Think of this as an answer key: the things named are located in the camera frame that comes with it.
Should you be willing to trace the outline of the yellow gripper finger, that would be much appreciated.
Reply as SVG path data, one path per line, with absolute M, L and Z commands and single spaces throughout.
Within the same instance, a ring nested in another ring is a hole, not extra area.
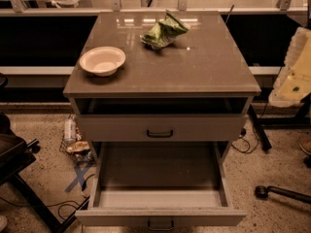
M 298 27 L 268 101 L 274 107 L 298 104 L 311 92 L 311 30 Z

